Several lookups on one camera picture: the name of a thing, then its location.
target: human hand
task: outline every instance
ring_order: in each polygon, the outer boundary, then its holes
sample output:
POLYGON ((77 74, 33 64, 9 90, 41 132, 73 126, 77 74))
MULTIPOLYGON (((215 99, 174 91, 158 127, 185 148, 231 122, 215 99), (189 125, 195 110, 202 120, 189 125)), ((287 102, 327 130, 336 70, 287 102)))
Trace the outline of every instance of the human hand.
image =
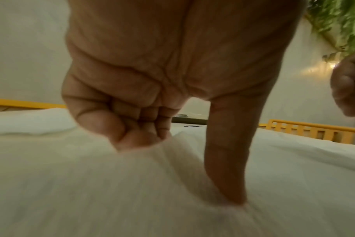
POLYGON ((85 129, 119 150, 170 136, 190 97, 211 102, 205 169, 246 201, 245 165, 303 0, 69 0, 62 88, 85 129))
POLYGON ((348 117, 355 117, 355 53, 343 59, 331 76, 332 96, 348 117))

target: green plant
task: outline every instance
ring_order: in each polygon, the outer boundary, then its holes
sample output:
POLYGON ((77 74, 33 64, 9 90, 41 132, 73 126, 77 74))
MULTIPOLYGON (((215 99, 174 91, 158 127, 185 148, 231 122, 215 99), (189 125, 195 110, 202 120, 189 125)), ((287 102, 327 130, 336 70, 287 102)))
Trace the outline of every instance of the green plant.
POLYGON ((355 0, 309 0, 308 14, 320 32, 339 25, 339 46, 346 46, 348 53, 355 51, 355 0))

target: hand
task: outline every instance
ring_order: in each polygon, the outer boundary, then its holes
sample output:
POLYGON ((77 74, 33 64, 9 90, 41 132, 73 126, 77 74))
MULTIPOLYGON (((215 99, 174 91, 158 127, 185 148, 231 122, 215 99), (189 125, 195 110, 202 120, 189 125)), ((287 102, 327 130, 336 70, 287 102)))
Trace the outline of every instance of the hand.
POLYGON ((342 60, 331 76, 332 95, 348 117, 355 117, 355 53, 342 60))
POLYGON ((188 98, 211 102, 205 169, 246 201, 244 171, 303 0, 69 0, 73 62, 62 96, 119 150, 170 136, 188 98))

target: white wall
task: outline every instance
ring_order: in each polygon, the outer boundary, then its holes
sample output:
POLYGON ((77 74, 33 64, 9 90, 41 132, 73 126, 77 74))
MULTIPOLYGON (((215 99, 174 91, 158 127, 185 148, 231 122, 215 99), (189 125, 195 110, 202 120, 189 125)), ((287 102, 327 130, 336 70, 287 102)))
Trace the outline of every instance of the white wall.
MULTIPOLYGON (((60 86, 71 61, 63 40, 68 14, 65 0, 0 0, 0 98, 62 103, 60 86)), ((330 70, 314 72, 334 50, 310 33, 311 25, 302 20, 261 122, 354 126, 332 101, 330 70)), ((192 99, 180 113, 206 118, 208 111, 209 103, 192 99)))

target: wooden railing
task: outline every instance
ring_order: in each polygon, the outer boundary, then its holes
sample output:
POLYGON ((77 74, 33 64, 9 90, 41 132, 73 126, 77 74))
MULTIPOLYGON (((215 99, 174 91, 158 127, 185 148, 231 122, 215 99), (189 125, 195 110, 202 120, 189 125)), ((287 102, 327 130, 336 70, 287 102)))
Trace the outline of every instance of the wooden railing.
POLYGON ((355 134, 355 128, 341 127, 333 125, 304 123, 304 122, 292 122, 286 120, 270 119, 265 129, 274 130, 276 132, 285 132, 293 134, 293 130, 296 131, 296 135, 305 136, 319 139, 319 135, 323 134, 322 139, 328 141, 335 141, 335 135, 339 137, 339 143, 352 144, 353 135, 355 134))

